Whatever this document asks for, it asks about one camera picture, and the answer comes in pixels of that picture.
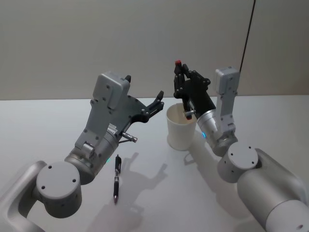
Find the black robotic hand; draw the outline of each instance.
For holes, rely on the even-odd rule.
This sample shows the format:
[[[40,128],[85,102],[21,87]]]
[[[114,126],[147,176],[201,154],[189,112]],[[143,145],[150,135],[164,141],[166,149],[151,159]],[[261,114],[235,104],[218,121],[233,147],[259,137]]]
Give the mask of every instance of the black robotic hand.
[[[205,112],[215,109],[207,90],[211,81],[204,78],[197,71],[189,71],[186,64],[182,65],[180,60],[175,62],[174,97],[183,100],[185,112],[194,110],[196,118]]]
[[[131,76],[127,76],[126,80],[131,82]],[[115,112],[111,118],[110,124],[116,125],[118,128],[114,135],[120,138],[122,133],[126,132],[131,124],[135,122],[148,122],[151,117],[163,109],[164,102],[161,101],[163,95],[164,92],[160,91],[154,102],[148,106],[128,95],[122,104],[121,110]]]

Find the black cable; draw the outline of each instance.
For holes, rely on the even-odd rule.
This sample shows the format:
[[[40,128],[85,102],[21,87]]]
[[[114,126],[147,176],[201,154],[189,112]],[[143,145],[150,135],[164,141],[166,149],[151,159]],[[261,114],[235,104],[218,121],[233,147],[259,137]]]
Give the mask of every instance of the black cable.
[[[245,53],[246,53],[246,48],[247,48],[247,43],[248,43],[248,38],[249,38],[249,33],[250,33],[250,28],[251,28],[251,23],[252,23],[254,8],[255,8],[255,0],[253,0],[253,6],[252,6],[251,17],[250,17],[250,22],[249,22],[249,27],[248,27],[248,32],[247,32],[246,43],[245,43],[245,47],[243,48],[243,53],[242,53],[242,58],[241,58],[241,64],[240,64],[240,69],[239,69],[239,72],[240,72],[240,73],[241,73],[241,69],[242,69],[243,60],[244,60],[244,58],[245,58]]]

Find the white paper cup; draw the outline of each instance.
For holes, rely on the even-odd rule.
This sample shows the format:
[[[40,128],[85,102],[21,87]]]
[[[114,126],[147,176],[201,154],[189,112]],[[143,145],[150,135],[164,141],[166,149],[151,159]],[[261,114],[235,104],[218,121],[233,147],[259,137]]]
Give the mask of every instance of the white paper cup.
[[[191,120],[187,120],[184,116],[184,109],[182,103],[172,105],[166,112],[168,120],[168,144],[179,151],[186,151],[189,149],[193,137],[197,119],[192,115]]]

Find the red fingertip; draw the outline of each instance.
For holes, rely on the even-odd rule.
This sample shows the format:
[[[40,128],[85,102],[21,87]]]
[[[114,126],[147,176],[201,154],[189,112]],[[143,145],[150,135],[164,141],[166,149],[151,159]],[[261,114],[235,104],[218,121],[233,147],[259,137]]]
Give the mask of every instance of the red fingertip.
[[[175,61],[175,64],[176,64],[176,65],[181,65],[181,64],[182,64],[182,61],[179,59],[179,60]]]

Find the cylindrical joint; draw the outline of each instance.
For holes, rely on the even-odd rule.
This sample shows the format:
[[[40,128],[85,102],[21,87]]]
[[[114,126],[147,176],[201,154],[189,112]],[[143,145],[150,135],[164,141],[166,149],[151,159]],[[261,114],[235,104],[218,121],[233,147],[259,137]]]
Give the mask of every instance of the cylindrical joint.
[[[232,144],[218,163],[220,177],[228,183],[236,183],[247,170],[253,169],[258,162],[256,150],[240,142]]]
[[[267,232],[309,231],[309,209],[297,200],[279,204],[269,214],[266,221]]]
[[[215,155],[222,157],[227,152],[231,144],[237,142],[233,133],[222,134],[218,131],[215,121],[216,110],[209,110],[198,118],[197,124],[204,132],[207,143],[210,145]]]
[[[78,170],[67,162],[45,166],[38,174],[36,188],[46,211],[56,218],[73,215],[82,204]]]
[[[101,143],[95,148],[95,153],[91,159],[84,157],[83,152],[75,147],[65,158],[65,161],[78,169],[81,184],[86,185],[93,181],[117,147],[118,140],[116,137],[106,132]]]
[[[190,110],[190,111],[185,111],[184,112],[184,116],[186,116],[186,117],[191,116],[193,114],[195,114],[195,110]]]

